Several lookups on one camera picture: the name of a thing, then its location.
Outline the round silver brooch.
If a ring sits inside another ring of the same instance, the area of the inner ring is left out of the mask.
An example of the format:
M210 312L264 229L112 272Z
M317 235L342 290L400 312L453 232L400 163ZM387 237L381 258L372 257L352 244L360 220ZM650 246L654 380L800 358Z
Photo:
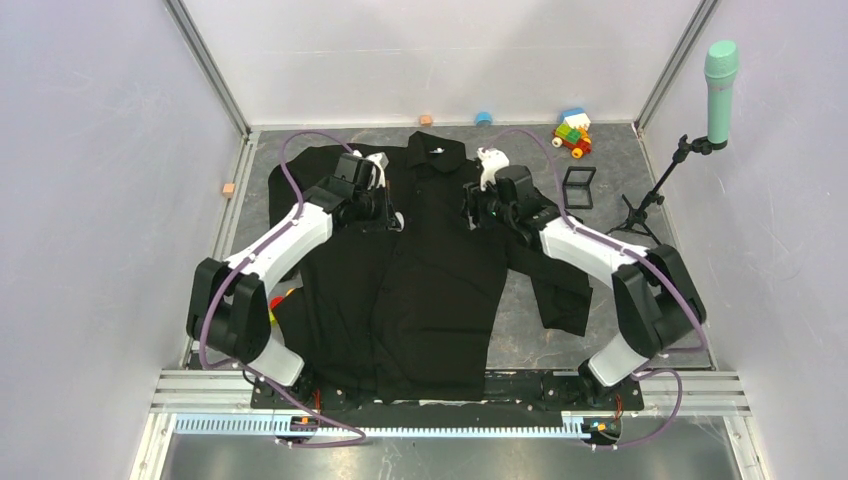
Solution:
M404 217L403 217L402 213L401 212L395 212L394 216L395 216L395 219L396 219L396 225L397 225L398 230L402 231L404 226L405 226L405 221L404 221Z

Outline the black shirt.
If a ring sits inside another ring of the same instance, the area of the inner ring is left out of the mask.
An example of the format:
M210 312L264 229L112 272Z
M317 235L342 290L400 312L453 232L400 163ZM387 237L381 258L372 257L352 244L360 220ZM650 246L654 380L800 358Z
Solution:
M416 132L386 154L403 229L334 233L300 262L301 286L273 308L286 345L318 378L385 402L480 400L512 270L531 279L544 327L585 333L584 272L520 245L504 226L469 228L463 188L479 173L464 144Z

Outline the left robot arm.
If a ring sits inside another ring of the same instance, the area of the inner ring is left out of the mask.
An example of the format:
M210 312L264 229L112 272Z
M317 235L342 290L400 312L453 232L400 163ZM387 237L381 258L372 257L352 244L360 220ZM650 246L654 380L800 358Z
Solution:
M272 325L270 295L304 257L348 226L402 230L403 217L389 198L388 163L383 152L340 155L334 172L298 193L290 212L262 237L224 260L204 259L194 273L188 335L276 383L288 406L306 405L314 381Z

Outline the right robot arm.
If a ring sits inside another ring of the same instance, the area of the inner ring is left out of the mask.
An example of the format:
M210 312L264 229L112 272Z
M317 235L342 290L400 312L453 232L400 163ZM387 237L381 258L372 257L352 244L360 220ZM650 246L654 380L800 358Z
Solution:
M689 333L702 336L705 311L679 252L629 244L593 230L544 198L522 165L485 172L464 185L463 213L471 228L502 225L517 240L609 287L618 332L578 369L577 392L602 408L618 385Z

